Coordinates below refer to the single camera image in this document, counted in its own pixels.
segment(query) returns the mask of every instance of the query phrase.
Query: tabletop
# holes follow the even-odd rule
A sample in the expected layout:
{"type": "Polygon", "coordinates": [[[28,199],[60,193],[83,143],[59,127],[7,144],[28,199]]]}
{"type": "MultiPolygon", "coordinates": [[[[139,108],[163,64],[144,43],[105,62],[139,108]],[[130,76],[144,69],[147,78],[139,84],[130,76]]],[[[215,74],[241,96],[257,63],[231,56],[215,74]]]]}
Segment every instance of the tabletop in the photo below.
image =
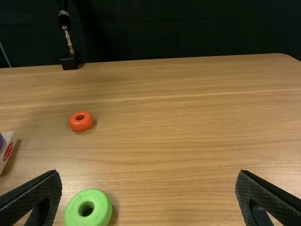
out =
{"type": "Polygon", "coordinates": [[[56,169],[55,226],[87,188],[109,195],[110,226],[243,226],[241,169],[301,197],[301,63],[283,54],[0,69],[10,130],[0,194],[56,169]],[[73,132],[83,110],[96,124],[73,132]]]}

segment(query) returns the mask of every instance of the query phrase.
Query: metal rod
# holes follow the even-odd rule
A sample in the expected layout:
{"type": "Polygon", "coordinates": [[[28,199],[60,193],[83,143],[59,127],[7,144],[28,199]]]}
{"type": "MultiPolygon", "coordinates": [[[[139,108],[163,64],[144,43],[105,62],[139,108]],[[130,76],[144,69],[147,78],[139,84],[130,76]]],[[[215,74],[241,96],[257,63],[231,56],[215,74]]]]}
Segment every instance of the metal rod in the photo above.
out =
{"type": "Polygon", "coordinates": [[[61,10],[68,11],[68,0],[61,0],[61,10]]]}
{"type": "Polygon", "coordinates": [[[9,67],[12,67],[12,66],[11,66],[11,63],[10,63],[10,61],[9,61],[9,58],[8,58],[8,56],[6,55],[5,51],[4,51],[4,48],[3,48],[3,46],[2,46],[1,41],[0,41],[0,48],[1,48],[1,50],[2,50],[3,56],[5,57],[6,62],[8,63],[9,67]]]}
{"type": "Polygon", "coordinates": [[[72,43],[71,43],[70,35],[68,34],[68,30],[67,29],[65,30],[65,37],[66,37],[67,42],[68,42],[69,52],[70,52],[71,55],[73,55],[74,54],[74,50],[73,50],[73,46],[72,46],[72,43]]]}

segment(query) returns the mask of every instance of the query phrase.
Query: white box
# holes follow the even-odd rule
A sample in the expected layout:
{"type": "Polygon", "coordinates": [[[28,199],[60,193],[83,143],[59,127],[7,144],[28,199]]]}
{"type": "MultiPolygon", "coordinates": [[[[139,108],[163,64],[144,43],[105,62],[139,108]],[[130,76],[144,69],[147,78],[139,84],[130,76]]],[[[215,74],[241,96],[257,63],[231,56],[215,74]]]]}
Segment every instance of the white box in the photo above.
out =
{"type": "Polygon", "coordinates": [[[2,174],[6,163],[8,162],[11,153],[17,142],[17,137],[15,132],[3,132],[1,135],[4,138],[3,147],[0,150],[0,175],[2,174]]]}

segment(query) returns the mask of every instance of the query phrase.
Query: purple object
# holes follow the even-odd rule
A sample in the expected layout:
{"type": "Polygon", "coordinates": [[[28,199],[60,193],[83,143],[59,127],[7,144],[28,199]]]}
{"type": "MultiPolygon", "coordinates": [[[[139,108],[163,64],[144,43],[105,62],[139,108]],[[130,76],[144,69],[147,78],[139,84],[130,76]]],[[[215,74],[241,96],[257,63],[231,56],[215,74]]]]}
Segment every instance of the purple object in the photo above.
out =
{"type": "Polygon", "coordinates": [[[0,150],[3,147],[3,143],[4,143],[4,139],[3,139],[3,136],[0,134],[0,150]]]}

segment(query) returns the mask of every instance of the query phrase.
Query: black background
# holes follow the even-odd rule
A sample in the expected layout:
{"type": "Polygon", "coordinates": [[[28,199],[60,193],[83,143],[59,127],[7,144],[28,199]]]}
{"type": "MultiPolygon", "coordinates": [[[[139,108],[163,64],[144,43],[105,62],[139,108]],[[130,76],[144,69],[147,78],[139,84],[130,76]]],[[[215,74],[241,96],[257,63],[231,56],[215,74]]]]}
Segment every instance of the black background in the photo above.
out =
{"type": "MultiPolygon", "coordinates": [[[[0,40],[13,66],[60,64],[59,0],[2,0],[0,40]]],[[[285,53],[301,59],[301,1],[69,0],[85,62],[285,53]]],[[[0,52],[0,67],[7,67],[0,52]]]]}

